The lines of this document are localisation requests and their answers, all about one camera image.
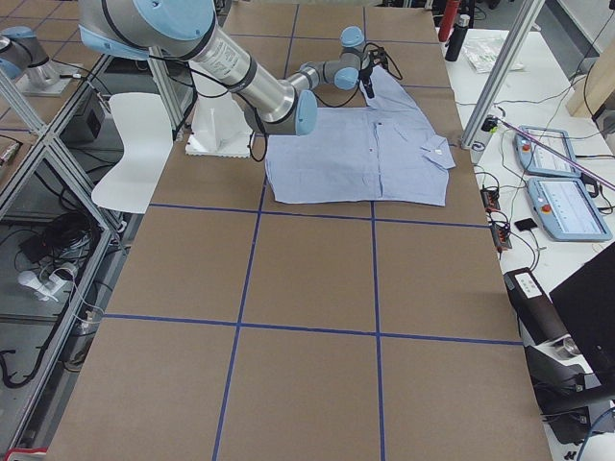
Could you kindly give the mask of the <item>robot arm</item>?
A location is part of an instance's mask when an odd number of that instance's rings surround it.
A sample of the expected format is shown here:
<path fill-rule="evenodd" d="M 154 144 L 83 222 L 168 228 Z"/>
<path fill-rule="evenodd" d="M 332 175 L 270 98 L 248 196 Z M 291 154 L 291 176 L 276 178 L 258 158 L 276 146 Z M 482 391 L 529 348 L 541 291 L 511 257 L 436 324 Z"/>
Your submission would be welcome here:
<path fill-rule="evenodd" d="M 146 61 L 159 47 L 175 61 L 193 61 L 226 90 L 242 97 L 246 121 L 257 132 L 306 135 L 316 125 L 313 90 L 335 85 L 351 90 L 370 73 L 363 32 L 341 33 L 342 50 L 333 61 L 307 62 L 278 80 L 217 24 L 211 1 L 81 1 L 79 28 L 85 46 L 101 54 Z"/>

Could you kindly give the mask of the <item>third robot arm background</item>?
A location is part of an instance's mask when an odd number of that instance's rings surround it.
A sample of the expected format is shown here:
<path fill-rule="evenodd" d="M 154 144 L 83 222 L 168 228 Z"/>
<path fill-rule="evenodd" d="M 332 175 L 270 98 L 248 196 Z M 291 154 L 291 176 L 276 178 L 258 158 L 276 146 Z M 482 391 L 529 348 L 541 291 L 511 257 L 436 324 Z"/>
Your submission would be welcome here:
<path fill-rule="evenodd" d="M 61 68 L 51 61 L 36 33 L 26 26 L 1 31 L 1 69 L 22 94 L 60 96 L 68 85 Z"/>

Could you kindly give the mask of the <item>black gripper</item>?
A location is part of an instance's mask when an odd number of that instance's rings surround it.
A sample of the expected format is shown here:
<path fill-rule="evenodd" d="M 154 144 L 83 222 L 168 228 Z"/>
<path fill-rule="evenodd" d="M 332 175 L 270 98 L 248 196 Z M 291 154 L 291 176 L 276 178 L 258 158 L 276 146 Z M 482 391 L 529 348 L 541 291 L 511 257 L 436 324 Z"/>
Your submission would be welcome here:
<path fill-rule="evenodd" d="M 367 63 L 364 68 L 359 71 L 359 80 L 362 83 L 364 93 L 369 98 L 372 99 L 375 94 L 372 87 L 371 75 L 373 72 L 373 65 L 371 63 Z"/>

